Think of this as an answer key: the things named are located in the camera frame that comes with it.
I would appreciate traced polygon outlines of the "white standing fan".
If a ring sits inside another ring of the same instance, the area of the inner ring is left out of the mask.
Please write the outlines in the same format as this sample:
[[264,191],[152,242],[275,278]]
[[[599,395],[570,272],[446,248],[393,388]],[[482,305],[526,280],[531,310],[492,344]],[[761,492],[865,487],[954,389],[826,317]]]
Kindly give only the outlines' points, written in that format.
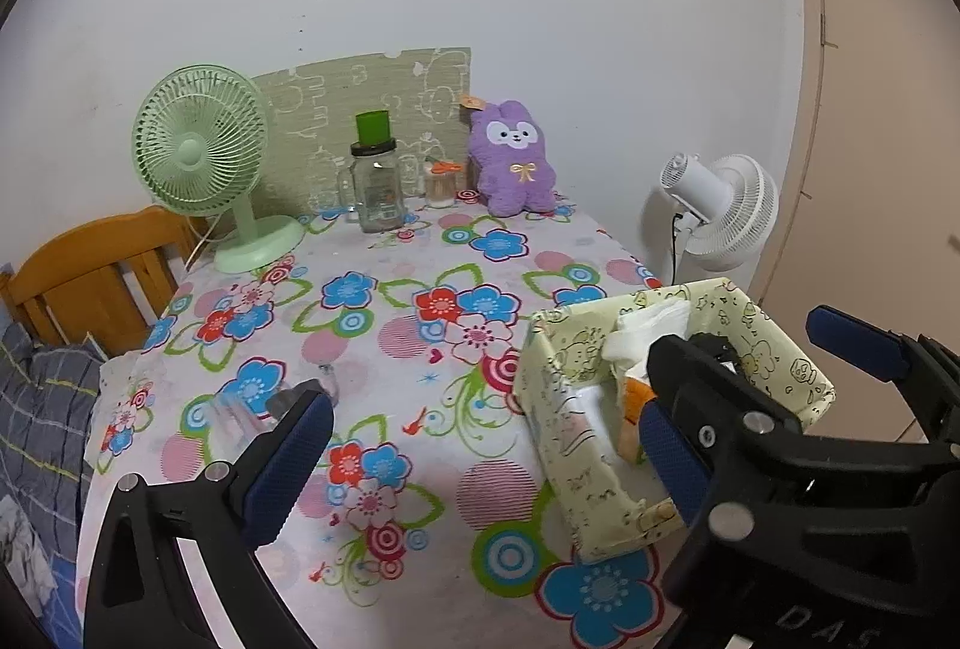
[[682,257],[708,273],[734,270],[758,257],[779,215],[779,187],[752,156],[734,153],[705,165],[675,153],[659,187],[675,205],[670,222],[670,280]]

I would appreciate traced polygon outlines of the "white cloth drawstring pouch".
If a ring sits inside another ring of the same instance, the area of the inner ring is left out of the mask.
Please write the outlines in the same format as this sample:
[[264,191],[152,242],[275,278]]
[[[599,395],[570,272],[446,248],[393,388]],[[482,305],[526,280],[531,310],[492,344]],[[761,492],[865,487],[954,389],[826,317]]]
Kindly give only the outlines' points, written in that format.
[[652,306],[627,312],[619,317],[615,328],[605,337],[602,358],[626,367],[646,360],[649,348],[661,337],[685,337],[690,321],[690,303],[670,298]]

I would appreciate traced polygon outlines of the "yellow cartoon paper box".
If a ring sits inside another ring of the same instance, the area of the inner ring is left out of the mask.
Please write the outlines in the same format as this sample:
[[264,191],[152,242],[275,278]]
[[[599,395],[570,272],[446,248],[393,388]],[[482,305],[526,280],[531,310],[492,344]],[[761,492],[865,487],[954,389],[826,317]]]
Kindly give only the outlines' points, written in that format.
[[[626,314],[685,301],[690,317],[674,340],[654,346],[652,395],[638,415],[646,456],[630,493],[605,451],[602,426],[579,392],[613,378],[605,340]],[[752,410],[809,429],[836,390],[768,314],[727,278],[535,312],[514,379],[545,477],[562,508],[574,550],[588,563],[640,550],[697,515],[715,470],[708,445]]]

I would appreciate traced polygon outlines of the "pink wooden door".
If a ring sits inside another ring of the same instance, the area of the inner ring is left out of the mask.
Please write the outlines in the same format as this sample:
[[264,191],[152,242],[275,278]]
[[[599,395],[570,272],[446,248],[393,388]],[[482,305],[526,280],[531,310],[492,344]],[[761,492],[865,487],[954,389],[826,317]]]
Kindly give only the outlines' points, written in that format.
[[957,346],[953,0],[804,0],[781,218],[750,291],[796,342],[829,304]]

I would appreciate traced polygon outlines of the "grey plaid bedding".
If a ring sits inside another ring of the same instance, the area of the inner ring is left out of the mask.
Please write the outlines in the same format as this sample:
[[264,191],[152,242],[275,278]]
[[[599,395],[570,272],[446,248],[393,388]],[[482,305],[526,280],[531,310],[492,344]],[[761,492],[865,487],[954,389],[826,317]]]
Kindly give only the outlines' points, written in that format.
[[93,468],[85,460],[101,360],[81,346],[2,334],[2,566],[57,647],[82,646],[76,553]]

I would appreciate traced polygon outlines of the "floral tablecloth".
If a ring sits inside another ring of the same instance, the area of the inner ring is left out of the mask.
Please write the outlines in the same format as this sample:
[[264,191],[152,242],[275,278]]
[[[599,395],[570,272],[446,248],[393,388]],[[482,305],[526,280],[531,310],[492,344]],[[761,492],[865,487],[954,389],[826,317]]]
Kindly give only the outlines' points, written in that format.
[[259,553],[317,646],[652,646],[667,551],[579,560],[512,378],[535,312],[655,284],[569,202],[498,220],[473,195],[389,234],[322,213],[244,275],[199,264],[96,424],[76,569],[119,478],[189,480],[233,457],[213,400],[265,420],[330,367],[331,445]]

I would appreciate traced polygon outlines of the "toothpick jar orange lid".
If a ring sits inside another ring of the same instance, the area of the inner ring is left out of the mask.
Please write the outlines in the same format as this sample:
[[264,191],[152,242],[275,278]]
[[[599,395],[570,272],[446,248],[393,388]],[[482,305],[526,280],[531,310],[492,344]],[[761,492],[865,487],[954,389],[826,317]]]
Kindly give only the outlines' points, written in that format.
[[455,161],[432,160],[423,163],[423,190],[428,207],[448,208],[457,200],[457,176],[464,166]]

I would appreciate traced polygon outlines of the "clear plastic sleeve pack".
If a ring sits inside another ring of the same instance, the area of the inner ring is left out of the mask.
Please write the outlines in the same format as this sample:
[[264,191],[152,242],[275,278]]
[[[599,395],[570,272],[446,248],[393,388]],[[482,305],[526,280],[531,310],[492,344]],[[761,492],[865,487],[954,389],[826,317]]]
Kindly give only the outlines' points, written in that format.
[[210,400],[213,436],[223,447],[244,447],[259,434],[268,433],[277,426],[277,418],[270,413],[257,413],[247,405],[241,394],[220,390]]

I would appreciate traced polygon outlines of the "purple plush bunny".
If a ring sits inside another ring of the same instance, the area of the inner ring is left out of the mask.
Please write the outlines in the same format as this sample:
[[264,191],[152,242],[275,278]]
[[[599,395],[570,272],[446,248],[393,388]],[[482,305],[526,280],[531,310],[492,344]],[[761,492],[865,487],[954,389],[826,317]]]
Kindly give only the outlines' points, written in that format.
[[475,189],[493,217],[555,210],[556,172],[547,160],[545,135],[523,103],[485,103],[475,109],[467,153]]

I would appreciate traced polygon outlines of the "green cartoon backing board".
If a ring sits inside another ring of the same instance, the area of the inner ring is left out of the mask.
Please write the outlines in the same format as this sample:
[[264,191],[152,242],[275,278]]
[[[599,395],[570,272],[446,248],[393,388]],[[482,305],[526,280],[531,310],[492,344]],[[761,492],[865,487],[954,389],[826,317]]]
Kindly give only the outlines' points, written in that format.
[[270,119],[267,155],[252,204],[259,215],[334,210],[338,171],[352,162],[356,116],[386,111],[405,195],[420,194],[421,165],[467,160],[460,98],[470,91],[466,47],[363,54],[254,78]]

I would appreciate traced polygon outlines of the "dark grey drawstring pouch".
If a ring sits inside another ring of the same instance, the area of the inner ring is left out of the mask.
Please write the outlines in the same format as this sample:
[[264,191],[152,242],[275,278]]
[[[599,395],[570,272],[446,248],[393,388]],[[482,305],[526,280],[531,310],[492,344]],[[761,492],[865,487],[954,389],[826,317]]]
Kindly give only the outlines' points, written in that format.
[[325,395],[325,397],[331,401],[332,405],[337,405],[338,390],[335,389],[332,384],[324,384],[324,382],[319,381],[319,379],[308,379],[308,381],[302,381],[295,385],[295,387],[286,387],[286,389],[280,389],[278,392],[275,392],[275,394],[265,402],[268,415],[274,418],[274,420],[280,421],[281,418],[285,417],[286,413],[290,412],[291,408],[296,405],[296,402],[301,399],[302,395],[308,394],[308,392],[317,392],[317,394]]

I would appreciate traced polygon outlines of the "green desk fan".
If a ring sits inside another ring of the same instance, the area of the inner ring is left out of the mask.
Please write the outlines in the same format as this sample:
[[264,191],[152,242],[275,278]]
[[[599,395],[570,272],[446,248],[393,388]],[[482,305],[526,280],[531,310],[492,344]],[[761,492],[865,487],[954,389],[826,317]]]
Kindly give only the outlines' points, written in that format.
[[146,95],[133,122],[133,167],[158,204],[183,217],[233,217],[233,233],[213,254],[218,272],[267,267],[304,238],[296,218],[254,213],[252,192],[267,145],[260,89],[223,65],[186,65],[169,73]]

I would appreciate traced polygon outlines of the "glass mason jar mug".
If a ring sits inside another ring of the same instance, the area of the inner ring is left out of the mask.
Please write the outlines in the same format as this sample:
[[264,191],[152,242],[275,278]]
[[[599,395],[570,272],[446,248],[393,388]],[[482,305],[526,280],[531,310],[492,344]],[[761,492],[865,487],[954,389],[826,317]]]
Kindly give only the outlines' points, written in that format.
[[352,161],[337,174],[338,201],[364,233],[386,233],[405,223],[404,192],[394,139],[355,142]]

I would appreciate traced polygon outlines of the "yellow cartoon print pouch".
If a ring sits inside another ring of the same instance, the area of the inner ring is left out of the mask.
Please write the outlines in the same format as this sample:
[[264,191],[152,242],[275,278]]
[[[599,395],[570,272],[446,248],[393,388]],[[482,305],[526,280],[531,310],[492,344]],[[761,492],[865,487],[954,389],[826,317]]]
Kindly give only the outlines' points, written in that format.
[[625,462],[638,465],[643,458],[640,441],[640,420],[644,407],[656,399],[656,392],[646,378],[626,373],[619,384],[620,431],[617,452]]

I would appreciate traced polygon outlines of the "green cup on jar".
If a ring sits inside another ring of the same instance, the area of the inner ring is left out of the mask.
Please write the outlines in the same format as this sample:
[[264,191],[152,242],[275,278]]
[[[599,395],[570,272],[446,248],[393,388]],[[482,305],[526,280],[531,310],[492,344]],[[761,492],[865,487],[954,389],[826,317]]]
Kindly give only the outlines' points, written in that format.
[[392,139],[391,116],[387,111],[360,112],[355,116],[355,124],[361,146],[382,145]]

